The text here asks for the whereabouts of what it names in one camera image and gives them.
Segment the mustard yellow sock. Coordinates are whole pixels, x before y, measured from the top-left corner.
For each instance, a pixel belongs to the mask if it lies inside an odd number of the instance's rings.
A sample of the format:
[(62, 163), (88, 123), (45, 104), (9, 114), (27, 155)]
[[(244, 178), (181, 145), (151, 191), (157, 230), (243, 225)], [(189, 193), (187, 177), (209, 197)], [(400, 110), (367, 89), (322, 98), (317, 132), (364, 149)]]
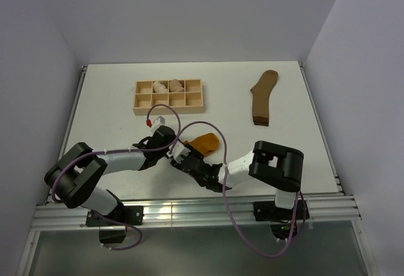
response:
[(185, 141), (184, 144), (191, 145), (195, 150), (203, 155), (203, 157), (208, 157), (219, 147), (219, 139), (213, 133), (207, 133), (195, 138), (192, 141)]

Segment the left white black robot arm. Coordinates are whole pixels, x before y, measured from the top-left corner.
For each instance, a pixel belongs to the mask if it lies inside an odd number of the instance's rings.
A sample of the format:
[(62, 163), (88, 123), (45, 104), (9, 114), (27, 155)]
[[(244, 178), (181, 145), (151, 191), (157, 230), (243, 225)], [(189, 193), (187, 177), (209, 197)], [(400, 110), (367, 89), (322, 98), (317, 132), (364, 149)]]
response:
[(106, 174), (143, 171), (165, 157), (174, 130), (161, 125), (141, 143), (122, 152), (95, 152), (84, 142), (75, 144), (45, 174), (44, 181), (68, 208), (84, 207), (100, 213), (109, 225), (123, 217), (123, 204), (112, 192), (97, 187)]

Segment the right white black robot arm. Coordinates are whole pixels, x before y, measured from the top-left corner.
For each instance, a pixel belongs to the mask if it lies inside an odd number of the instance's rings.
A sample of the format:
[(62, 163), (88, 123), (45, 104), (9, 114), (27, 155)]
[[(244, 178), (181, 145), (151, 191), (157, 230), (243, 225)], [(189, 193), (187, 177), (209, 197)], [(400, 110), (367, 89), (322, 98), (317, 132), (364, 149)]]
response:
[(170, 150), (170, 164), (191, 176), (202, 188), (221, 193), (256, 179), (275, 188), (274, 214), (287, 219), (295, 211), (300, 191), (304, 154), (294, 148), (257, 141), (244, 156), (229, 163), (207, 164), (191, 145), (178, 143)]

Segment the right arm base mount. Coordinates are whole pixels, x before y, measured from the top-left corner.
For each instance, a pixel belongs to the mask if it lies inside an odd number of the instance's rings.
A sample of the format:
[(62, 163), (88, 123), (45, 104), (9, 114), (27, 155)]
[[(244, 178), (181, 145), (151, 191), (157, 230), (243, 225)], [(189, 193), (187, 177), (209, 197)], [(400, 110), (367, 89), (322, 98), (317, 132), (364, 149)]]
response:
[[(255, 201), (253, 209), (256, 222), (269, 222), (275, 239), (287, 241), (292, 223), (292, 209), (277, 208), (274, 201)], [(299, 233), (298, 221), (302, 221), (302, 225), (304, 225), (309, 220), (309, 217), (306, 201), (299, 200), (292, 237), (295, 237)]]

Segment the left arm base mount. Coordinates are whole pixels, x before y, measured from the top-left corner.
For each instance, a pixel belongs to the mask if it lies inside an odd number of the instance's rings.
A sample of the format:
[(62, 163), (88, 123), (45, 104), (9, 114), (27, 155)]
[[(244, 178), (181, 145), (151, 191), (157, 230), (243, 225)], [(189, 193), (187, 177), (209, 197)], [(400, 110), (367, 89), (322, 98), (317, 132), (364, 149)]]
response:
[[(137, 225), (143, 223), (144, 207), (141, 205), (125, 206), (121, 205), (114, 209), (109, 215), (103, 216), (93, 210), (90, 210), (86, 217), (85, 225), (87, 227), (108, 227), (123, 226), (121, 230), (100, 229), (98, 238), (103, 247), (111, 250), (127, 250), (139, 245), (142, 238), (142, 231)], [(135, 241), (132, 245), (123, 246), (125, 238), (129, 237), (129, 231), (133, 230), (137, 233)]]

